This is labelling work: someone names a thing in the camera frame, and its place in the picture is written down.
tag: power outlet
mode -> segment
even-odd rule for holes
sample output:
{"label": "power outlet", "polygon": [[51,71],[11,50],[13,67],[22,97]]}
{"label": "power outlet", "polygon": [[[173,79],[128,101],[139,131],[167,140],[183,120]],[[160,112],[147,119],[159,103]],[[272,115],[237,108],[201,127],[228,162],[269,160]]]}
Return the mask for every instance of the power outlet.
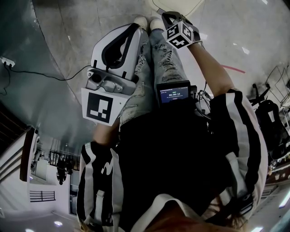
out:
{"label": "power outlet", "polygon": [[5,63],[6,62],[6,65],[11,65],[11,67],[13,67],[15,65],[15,62],[13,60],[9,60],[7,58],[4,58],[4,57],[1,57],[0,58],[2,60],[2,63]]}

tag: metal rack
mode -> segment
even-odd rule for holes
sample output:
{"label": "metal rack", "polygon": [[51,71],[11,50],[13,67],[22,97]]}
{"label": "metal rack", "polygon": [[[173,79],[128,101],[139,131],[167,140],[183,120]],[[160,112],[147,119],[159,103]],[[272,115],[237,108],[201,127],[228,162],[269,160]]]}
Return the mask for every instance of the metal rack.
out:
{"label": "metal rack", "polygon": [[[272,89],[269,91],[273,94],[273,96],[278,100],[281,107],[290,107],[290,83],[289,83],[289,75],[288,75],[288,66],[281,72],[281,68],[276,65],[273,70],[270,72],[269,76],[265,81],[266,84],[270,84]],[[277,70],[280,74],[278,76],[278,81],[275,82],[275,76],[273,75],[274,71]]]}

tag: red line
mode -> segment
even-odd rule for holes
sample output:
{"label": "red line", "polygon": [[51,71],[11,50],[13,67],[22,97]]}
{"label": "red line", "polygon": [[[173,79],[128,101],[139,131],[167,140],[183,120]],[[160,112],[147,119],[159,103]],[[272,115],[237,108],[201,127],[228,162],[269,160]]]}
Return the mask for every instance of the red line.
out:
{"label": "red line", "polygon": [[230,67],[230,66],[227,66],[227,65],[222,65],[224,68],[228,68],[228,69],[231,69],[231,70],[235,70],[237,72],[240,72],[240,73],[246,73],[245,71],[243,70],[240,70],[240,69],[237,69],[237,68],[233,68],[233,67]]}

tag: sleeve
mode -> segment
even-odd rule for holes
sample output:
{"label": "sleeve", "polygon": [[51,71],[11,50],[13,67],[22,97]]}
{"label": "sleeve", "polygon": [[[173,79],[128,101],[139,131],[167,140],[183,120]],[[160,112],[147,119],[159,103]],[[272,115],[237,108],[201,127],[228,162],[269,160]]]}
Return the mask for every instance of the sleeve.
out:
{"label": "sleeve", "polygon": [[251,193],[255,209],[265,186],[268,166],[267,148],[255,112],[237,90],[215,97],[210,106],[215,145],[231,165],[237,196]]}
{"label": "sleeve", "polygon": [[98,190],[106,192],[106,196],[111,196],[111,193],[105,190],[107,186],[112,187],[111,160],[112,154],[109,147],[104,147],[96,142],[82,146],[80,184],[77,193],[77,217],[79,221],[83,221],[85,224],[88,224],[88,221],[95,217],[97,210],[102,209],[96,207]]}

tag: white sneaker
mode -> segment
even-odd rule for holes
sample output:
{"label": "white sneaker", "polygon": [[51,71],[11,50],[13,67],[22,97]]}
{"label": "white sneaker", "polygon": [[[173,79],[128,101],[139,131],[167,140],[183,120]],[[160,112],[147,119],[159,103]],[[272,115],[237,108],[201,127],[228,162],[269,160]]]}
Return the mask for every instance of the white sneaker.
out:
{"label": "white sneaker", "polygon": [[154,29],[162,29],[165,31],[165,26],[161,19],[154,19],[151,21],[150,30],[153,31]]}
{"label": "white sneaker", "polygon": [[134,23],[138,24],[141,28],[147,31],[148,22],[145,17],[141,16],[141,17],[135,18]]}

